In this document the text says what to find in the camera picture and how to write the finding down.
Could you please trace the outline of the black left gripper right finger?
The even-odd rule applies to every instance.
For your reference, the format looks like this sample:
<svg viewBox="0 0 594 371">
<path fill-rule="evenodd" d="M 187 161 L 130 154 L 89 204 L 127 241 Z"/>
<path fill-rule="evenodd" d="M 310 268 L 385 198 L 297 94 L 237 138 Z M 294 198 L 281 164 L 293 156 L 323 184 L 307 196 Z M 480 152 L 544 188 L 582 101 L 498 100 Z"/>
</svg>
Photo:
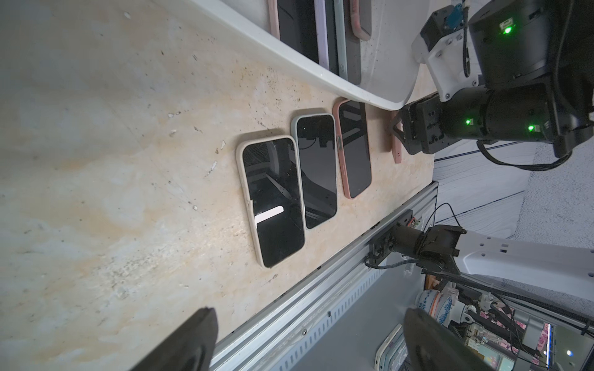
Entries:
<svg viewBox="0 0 594 371">
<path fill-rule="evenodd" d="M 413 370 L 492 370 L 476 353 L 422 309 L 408 309 L 403 328 Z"/>
</svg>

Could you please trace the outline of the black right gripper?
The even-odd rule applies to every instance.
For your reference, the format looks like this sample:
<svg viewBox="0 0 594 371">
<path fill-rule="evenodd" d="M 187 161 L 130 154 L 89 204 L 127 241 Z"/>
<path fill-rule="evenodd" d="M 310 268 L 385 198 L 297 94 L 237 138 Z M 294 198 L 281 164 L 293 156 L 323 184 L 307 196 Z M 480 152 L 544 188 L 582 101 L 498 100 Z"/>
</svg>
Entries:
<svg viewBox="0 0 594 371">
<path fill-rule="evenodd" d="M 438 93 L 401 109 L 401 143 L 415 155 L 436 154 L 460 140 L 549 143 L 561 158 L 592 139 L 593 128 L 555 101 L 550 83 L 503 90 L 464 88 L 448 101 Z"/>
</svg>

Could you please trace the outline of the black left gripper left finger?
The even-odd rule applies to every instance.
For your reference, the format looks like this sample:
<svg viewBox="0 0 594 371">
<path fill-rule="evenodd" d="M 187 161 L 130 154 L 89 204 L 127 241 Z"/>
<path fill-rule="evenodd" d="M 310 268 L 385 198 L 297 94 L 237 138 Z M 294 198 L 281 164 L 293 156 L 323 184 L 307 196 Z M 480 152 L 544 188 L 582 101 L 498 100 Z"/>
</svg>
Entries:
<svg viewBox="0 0 594 371">
<path fill-rule="evenodd" d="M 208 370 L 217 336 L 215 309 L 199 309 L 131 370 Z"/>
</svg>

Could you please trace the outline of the black phone pink case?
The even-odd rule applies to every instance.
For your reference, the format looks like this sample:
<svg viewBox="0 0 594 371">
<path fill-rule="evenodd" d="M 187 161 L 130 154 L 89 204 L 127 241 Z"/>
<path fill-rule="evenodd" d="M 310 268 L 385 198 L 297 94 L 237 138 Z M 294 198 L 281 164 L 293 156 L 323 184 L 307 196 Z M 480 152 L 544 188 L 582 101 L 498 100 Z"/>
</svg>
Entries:
<svg viewBox="0 0 594 371">
<path fill-rule="evenodd" d="M 371 153 L 365 104 L 339 100 L 333 108 L 337 154 L 344 195 L 355 199 L 372 182 Z"/>
<path fill-rule="evenodd" d="M 399 111 L 391 112 L 391 122 L 394 122 L 390 128 L 396 127 L 398 130 L 402 130 L 402 119 Z M 402 143 L 394 135 L 391 137 L 391 154 L 395 164 L 402 163 Z"/>
</svg>

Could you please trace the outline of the black phone cream case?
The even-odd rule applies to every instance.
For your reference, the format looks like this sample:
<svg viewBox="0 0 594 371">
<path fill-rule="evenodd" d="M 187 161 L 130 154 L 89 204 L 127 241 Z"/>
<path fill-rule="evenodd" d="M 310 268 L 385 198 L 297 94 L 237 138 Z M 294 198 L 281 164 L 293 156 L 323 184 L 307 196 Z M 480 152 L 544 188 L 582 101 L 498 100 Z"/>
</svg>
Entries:
<svg viewBox="0 0 594 371">
<path fill-rule="evenodd" d="M 259 264 L 272 268 L 306 244 L 299 155 L 288 135 L 242 142 L 236 161 Z"/>
</svg>

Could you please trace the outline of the black phone green case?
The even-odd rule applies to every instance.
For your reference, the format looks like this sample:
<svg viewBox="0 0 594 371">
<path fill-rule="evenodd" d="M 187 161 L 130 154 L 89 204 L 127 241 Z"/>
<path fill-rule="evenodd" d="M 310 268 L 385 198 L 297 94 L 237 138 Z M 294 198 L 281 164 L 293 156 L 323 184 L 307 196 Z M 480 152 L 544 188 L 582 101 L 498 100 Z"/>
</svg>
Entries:
<svg viewBox="0 0 594 371">
<path fill-rule="evenodd" d="M 312 230 L 337 214 L 337 136 L 331 114 L 294 117 L 292 137 L 301 169 L 306 228 Z"/>
</svg>

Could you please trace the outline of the black phone lilac case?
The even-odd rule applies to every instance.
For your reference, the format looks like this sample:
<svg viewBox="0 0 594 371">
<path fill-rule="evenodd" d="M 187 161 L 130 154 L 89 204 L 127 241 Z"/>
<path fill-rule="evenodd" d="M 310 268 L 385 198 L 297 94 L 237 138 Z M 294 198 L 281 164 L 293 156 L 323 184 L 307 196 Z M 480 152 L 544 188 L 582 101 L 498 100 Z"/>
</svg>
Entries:
<svg viewBox="0 0 594 371">
<path fill-rule="evenodd" d="M 335 27 L 334 2 L 314 1 L 316 37 L 319 65 L 333 74 L 339 74 L 337 55 L 337 36 Z"/>
</svg>

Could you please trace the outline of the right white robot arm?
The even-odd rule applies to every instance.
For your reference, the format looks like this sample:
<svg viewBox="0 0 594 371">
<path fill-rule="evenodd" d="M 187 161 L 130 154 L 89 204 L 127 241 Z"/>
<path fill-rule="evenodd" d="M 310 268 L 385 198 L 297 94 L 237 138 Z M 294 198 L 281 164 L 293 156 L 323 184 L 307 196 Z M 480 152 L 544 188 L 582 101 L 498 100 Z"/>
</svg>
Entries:
<svg viewBox="0 0 594 371">
<path fill-rule="evenodd" d="M 392 133 L 406 151 L 433 153 L 458 139 L 475 139 L 480 152 L 504 165 L 486 149 L 498 140 L 548 142 L 560 166 L 571 155 L 562 147 L 558 110 L 545 83 L 491 91 L 466 88 L 447 102 L 438 94 L 404 106 L 393 120 Z M 506 241 L 463 227 L 436 225 L 426 232 L 392 227 L 385 247 L 436 273 L 486 275 L 538 286 L 591 301 L 593 252 L 522 241 Z"/>
</svg>

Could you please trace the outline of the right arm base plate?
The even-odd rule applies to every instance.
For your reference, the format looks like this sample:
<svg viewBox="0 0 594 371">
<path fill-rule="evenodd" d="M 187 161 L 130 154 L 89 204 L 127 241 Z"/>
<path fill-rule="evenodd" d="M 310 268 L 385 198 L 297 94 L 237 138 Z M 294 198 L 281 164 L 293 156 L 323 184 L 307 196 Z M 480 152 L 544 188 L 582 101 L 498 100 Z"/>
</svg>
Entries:
<svg viewBox="0 0 594 371">
<path fill-rule="evenodd" d="M 391 224 L 380 230 L 380 232 L 368 242 L 369 252 L 366 256 L 367 264 L 379 266 L 390 254 L 394 247 L 394 236 L 392 231 L 396 227 L 408 227 L 413 221 L 413 210 L 407 209 L 401 213 Z"/>
</svg>

